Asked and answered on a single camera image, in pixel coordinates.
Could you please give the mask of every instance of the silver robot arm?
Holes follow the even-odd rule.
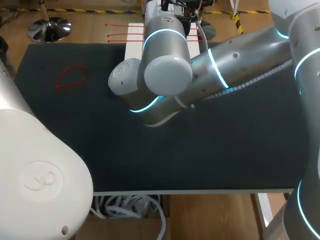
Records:
[[[146,8],[141,61],[120,63],[108,80],[147,126],[160,126],[184,108],[291,59],[289,41],[275,27],[234,37],[190,59],[182,24],[155,10],[155,2]]]
[[[320,239],[320,1],[269,1],[276,27],[288,36],[310,135],[305,177],[283,211],[290,240]]]

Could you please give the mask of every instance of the robot logo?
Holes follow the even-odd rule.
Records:
[[[29,162],[21,175],[22,194],[36,202],[49,201],[60,193],[63,181],[61,171],[51,162]]]

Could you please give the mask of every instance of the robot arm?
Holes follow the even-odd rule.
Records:
[[[222,90],[231,92],[292,57],[311,146],[308,171],[287,201],[283,221],[290,240],[316,240],[320,239],[320,1],[270,0],[269,5],[275,27],[237,36],[190,60],[185,54],[186,36],[174,16],[167,23],[166,13],[149,15],[141,63],[136,59],[131,64],[129,59],[118,65],[109,86],[147,126],[157,127],[191,104]],[[190,65],[191,74],[187,65],[174,65],[176,57]]]
[[[320,239],[320,1],[270,1],[276,27],[287,35],[310,135],[309,165],[283,212],[290,240]]]
[[[35,117],[1,61],[0,73],[0,239],[67,240],[90,210],[90,172]]]
[[[141,62],[120,63],[108,81],[150,127],[291,59],[289,41],[275,27],[234,37],[190,59],[182,24],[157,7],[155,0],[147,4]]]

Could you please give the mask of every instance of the wooden floor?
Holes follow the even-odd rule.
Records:
[[[240,0],[239,10],[267,10],[266,0]],[[223,10],[216,4],[214,10]],[[64,17],[72,23],[70,36],[58,43],[108,43],[108,40],[121,40],[119,36],[107,37],[112,33],[126,33],[125,27],[106,27],[105,24],[126,25],[140,23],[142,17],[133,15],[107,15],[74,12],[50,12],[50,15]],[[0,35],[8,42],[9,55],[17,69],[29,44],[28,27],[41,18],[38,12],[25,12],[18,19],[3,26]],[[235,22],[228,15],[205,15],[203,19],[217,30],[214,41],[224,41],[238,34]],[[269,14],[242,14],[240,22],[245,33],[259,30],[272,24]],[[274,214],[284,203],[280,194],[269,195],[274,202]],[[122,240],[156,239],[160,230],[158,219],[146,221],[89,219],[76,236],[77,240]],[[173,240],[258,240],[256,223],[250,195],[173,195],[171,216],[168,219],[166,239]]]

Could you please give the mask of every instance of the white cable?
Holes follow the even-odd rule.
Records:
[[[96,212],[98,213],[98,216],[101,218],[101,219],[105,219],[106,217],[100,212],[100,208],[99,208],[99,197],[96,196],[94,197],[94,207],[96,209]]]
[[[166,231],[166,217],[164,211],[161,207],[161,198],[160,195],[157,195],[158,201],[148,195],[119,195],[119,196],[110,196],[104,204],[105,212],[107,213],[107,217],[110,218],[144,218],[148,213],[148,209],[151,206],[151,203],[155,205],[155,209],[159,210],[159,214],[161,217],[162,227],[157,237],[157,240],[161,240],[164,237]],[[101,213],[101,207],[103,206],[105,196],[101,196],[100,201],[99,197],[94,197],[94,207],[95,209],[91,208],[90,210],[100,219],[105,219]],[[139,210],[137,209],[136,212],[133,211],[133,207],[137,207],[138,203],[142,203],[143,207]]]
[[[105,209],[108,211],[115,211],[118,213],[122,213],[122,214],[112,213],[111,215],[115,218],[120,218],[120,219],[126,219],[126,218],[141,219],[142,218],[141,214],[135,213],[133,211],[127,210],[127,209],[119,207],[119,206],[106,206]]]
[[[149,200],[150,202],[154,203],[158,209],[159,209],[159,214],[160,214],[160,217],[161,217],[161,222],[162,222],[162,227],[161,227],[161,230],[159,232],[159,235],[158,237],[156,238],[156,240],[161,240],[164,235],[165,235],[165,232],[166,232],[166,217],[165,217],[165,213],[161,207],[161,205],[159,204],[158,201],[156,201],[155,199],[153,199],[152,197],[148,196],[148,195],[145,195],[144,196],[147,200]]]
[[[201,27],[200,22],[199,22],[199,21],[196,21],[196,22],[195,22],[195,25],[196,25],[197,29],[199,30],[200,36],[201,36],[201,38],[202,38],[202,40],[203,40],[204,51],[208,51],[208,41],[207,41],[207,37],[206,37],[206,35],[205,35],[204,30],[203,30],[202,27]]]

